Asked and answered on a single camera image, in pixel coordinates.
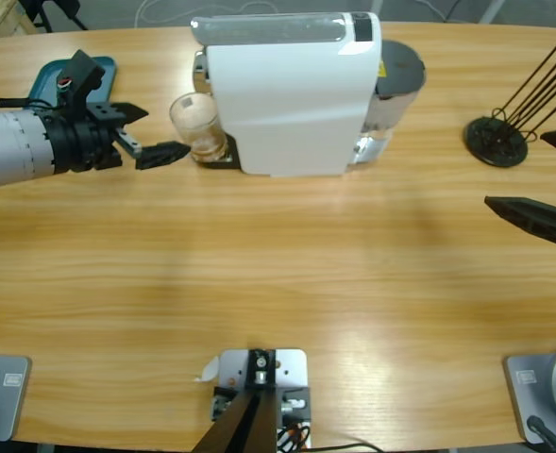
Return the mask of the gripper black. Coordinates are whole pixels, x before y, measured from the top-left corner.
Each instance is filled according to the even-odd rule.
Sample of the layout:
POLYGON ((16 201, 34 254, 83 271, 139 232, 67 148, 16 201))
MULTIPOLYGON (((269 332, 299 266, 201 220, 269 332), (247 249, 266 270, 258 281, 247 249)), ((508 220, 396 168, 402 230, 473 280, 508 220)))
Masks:
MULTIPOLYGON (((45 137, 53 152, 53 174, 120 167, 122 157, 113 145, 116 130, 147 115, 147 110, 128 102, 89 103, 85 116, 76 120, 68 120, 57 111, 42 110, 45 137)), ((170 165, 190 151, 188 144, 176 141, 145 146, 135 159, 135 168, 148 170, 170 165)))

